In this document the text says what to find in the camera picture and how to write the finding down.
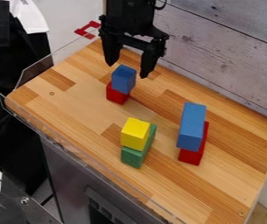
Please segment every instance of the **wooden wall panel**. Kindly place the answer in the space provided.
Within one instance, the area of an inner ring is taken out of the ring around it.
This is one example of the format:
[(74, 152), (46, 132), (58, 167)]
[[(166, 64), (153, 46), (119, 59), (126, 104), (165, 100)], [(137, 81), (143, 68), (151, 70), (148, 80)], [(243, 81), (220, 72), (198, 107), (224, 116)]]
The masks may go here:
[(267, 0), (170, 0), (169, 2), (267, 42)]
[(267, 44), (167, 6), (156, 26), (171, 35), (165, 66), (267, 115)]

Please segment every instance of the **block stack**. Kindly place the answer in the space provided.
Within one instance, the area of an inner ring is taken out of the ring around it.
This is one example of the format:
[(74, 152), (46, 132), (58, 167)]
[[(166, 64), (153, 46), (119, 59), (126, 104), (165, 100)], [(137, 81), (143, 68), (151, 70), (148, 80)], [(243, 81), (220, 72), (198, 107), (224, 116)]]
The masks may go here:
[(136, 85), (137, 71), (128, 66), (119, 66), (112, 73), (111, 82), (106, 86), (106, 98), (123, 105)]
[(181, 148), (179, 161), (199, 165), (205, 150), (209, 123), (206, 106), (188, 102), (185, 104), (177, 147)]
[(155, 138), (157, 126), (129, 118), (121, 133), (122, 162), (140, 168)]

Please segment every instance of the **yellow block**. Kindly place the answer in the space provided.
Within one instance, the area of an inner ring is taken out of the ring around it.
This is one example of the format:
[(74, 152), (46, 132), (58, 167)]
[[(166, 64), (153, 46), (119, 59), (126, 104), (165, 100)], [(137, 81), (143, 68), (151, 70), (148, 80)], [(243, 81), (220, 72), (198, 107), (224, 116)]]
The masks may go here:
[(151, 124), (148, 122), (130, 117), (122, 129), (122, 146), (136, 151), (143, 151), (150, 135), (150, 126)]

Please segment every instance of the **green block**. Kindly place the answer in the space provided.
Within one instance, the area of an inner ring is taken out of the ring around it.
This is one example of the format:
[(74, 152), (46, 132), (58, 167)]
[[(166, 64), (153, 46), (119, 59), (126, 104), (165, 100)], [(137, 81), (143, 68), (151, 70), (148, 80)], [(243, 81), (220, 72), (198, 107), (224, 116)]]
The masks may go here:
[(122, 147), (122, 162), (136, 168), (140, 168), (144, 162), (145, 156), (154, 141), (157, 125), (151, 124), (150, 135), (143, 151), (133, 150), (129, 147)]

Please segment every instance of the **black jacket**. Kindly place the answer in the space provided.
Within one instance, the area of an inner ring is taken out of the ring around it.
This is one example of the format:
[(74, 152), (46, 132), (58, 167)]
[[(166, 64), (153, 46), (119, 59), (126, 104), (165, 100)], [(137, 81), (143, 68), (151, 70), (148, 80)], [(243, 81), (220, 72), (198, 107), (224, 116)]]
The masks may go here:
[[(9, 13), (9, 3), (0, 0), (0, 93), (10, 93), (22, 70), (49, 53), (46, 34), (27, 35), (18, 19)], [(45, 177), (40, 148), (37, 135), (0, 104), (0, 169), (33, 189), (38, 181), (29, 182)]]

